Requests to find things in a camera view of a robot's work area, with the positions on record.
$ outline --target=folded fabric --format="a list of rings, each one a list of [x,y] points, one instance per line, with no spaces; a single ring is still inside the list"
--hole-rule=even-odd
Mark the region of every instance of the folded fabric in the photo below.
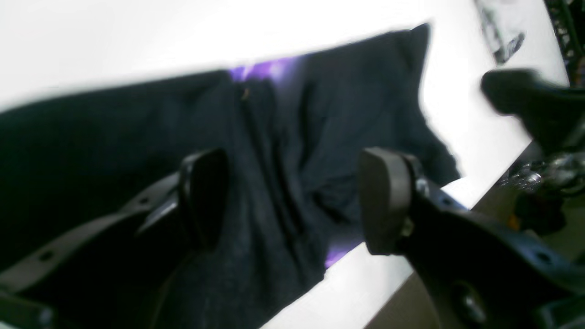
[[[0,115],[0,270],[119,209],[197,150],[223,148],[217,249],[175,276],[157,328],[258,328],[362,240],[361,149],[459,177],[418,102],[429,26],[294,59],[278,79],[217,71],[88,92]]]

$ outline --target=dark fabric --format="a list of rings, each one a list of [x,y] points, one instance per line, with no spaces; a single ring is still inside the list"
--hole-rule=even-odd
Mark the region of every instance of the dark fabric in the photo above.
[[[278,84],[220,71],[0,115],[0,269],[220,147],[231,175],[218,248],[177,273],[157,327],[260,327],[323,278],[330,245],[360,241],[360,149],[413,154],[439,184],[458,178],[418,105],[428,34],[309,54]]]

